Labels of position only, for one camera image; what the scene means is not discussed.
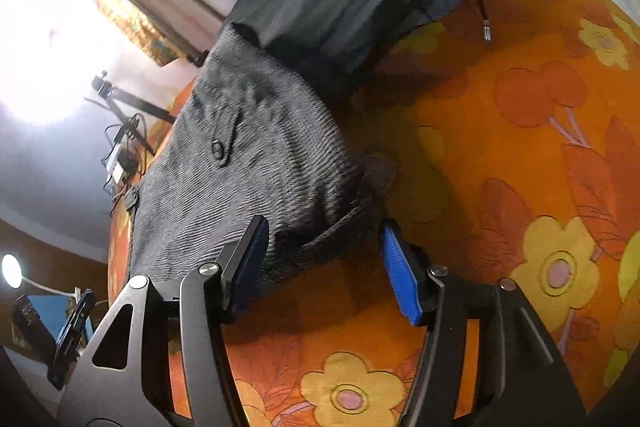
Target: gold curtain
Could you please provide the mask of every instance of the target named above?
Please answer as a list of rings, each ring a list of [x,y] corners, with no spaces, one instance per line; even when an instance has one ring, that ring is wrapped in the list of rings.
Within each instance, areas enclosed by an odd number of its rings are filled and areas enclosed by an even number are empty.
[[[100,12],[159,66],[184,57],[129,0],[93,0]]]

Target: bright light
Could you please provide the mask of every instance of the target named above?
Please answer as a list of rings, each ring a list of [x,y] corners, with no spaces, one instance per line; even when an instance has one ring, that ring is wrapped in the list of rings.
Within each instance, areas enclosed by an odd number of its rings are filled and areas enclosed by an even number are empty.
[[[0,0],[0,21],[0,102],[22,121],[65,118],[117,56],[93,0]]]
[[[11,288],[19,288],[22,284],[22,270],[18,260],[10,254],[2,257],[2,275]]]

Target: white lamp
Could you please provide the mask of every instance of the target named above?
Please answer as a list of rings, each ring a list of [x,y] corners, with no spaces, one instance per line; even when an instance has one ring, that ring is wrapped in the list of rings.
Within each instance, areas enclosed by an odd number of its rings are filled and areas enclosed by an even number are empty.
[[[4,280],[6,280],[7,284],[11,286],[11,288],[19,288],[22,284],[22,281],[27,281],[28,283],[36,286],[36,288],[40,288],[41,290],[47,291],[49,293],[54,293],[55,295],[62,295],[65,297],[73,297],[76,299],[76,302],[80,300],[80,288],[76,287],[74,293],[61,292],[60,290],[54,290],[53,288],[49,288],[48,286],[38,284],[31,279],[27,279],[24,275],[22,275],[22,269],[20,268],[20,263],[18,260],[11,254],[7,254],[2,257],[2,276]]]

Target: black metal bracket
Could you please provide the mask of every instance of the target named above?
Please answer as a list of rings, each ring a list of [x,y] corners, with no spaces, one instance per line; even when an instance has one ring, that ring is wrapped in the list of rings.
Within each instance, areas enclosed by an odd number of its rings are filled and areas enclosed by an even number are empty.
[[[54,339],[27,296],[23,295],[15,301],[12,312],[14,323],[47,366],[47,380],[57,390],[64,387],[69,368],[78,359],[78,345],[94,306],[94,293],[85,290],[67,317],[58,338]]]
[[[255,216],[238,243],[225,245],[215,263],[197,267],[182,281],[154,285],[145,276],[133,277],[67,384],[60,426],[249,427],[220,325],[232,322],[252,293],[268,235],[266,220]],[[587,417],[556,346],[513,280],[465,282],[405,243],[393,220],[383,223],[381,247],[402,312],[428,327],[399,426],[623,427],[640,415],[640,351]],[[172,409],[169,317],[180,318],[193,420]],[[480,320],[474,408],[452,419],[468,319]],[[1,355],[0,349],[0,396],[11,399],[0,408],[0,426],[52,426],[26,387],[15,385],[15,371]],[[6,423],[5,417],[20,421]]]
[[[586,412],[562,356],[513,280],[460,279],[405,243],[392,219],[382,225],[380,245],[401,310],[403,303],[415,306],[410,319],[428,326],[399,427],[584,425]],[[413,300],[400,293],[412,284]],[[474,409],[454,420],[469,319],[480,320]]]
[[[152,155],[155,155],[156,152],[153,147],[151,147],[145,137],[140,134],[140,131],[137,130],[130,119],[124,115],[122,110],[118,107],[118,104],[115,103],[115,100],[120,100],[121,102],[130,105],[130,107],[149,113],[151,116],[159,118],[159,120],[164,120],[170,124],[174,124],[175,117],[167,110],[114,86],[106,79],[106,75],[106,71],[103,71],[101,76],[95,76],[92,80],[91,85],[95,92],[107,103],[111,112],[118,118],[118,120],[120,120],[120,122],[122,122],[122,125],[125,127],[127,132],[134,139],[138,140],[147,151]]]
[[[238,243],[182,281],[132,277],[103,318],[58,409],[63,427],[249,427],[220,325],[246,304],[269,242],[254,216]],[[180,319],[182,363],[193,420],[173,409],[167,359],[169,318]]]

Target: gray jacket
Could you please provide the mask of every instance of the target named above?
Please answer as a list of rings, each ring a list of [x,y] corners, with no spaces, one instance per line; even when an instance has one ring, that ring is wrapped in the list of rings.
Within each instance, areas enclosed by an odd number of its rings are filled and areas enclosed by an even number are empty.
[[[263,293],[374,231],[380,206],[331,114],[296,73],[228,26],[166,147],[126,198],[128,276],[183,277],[270,225]]]

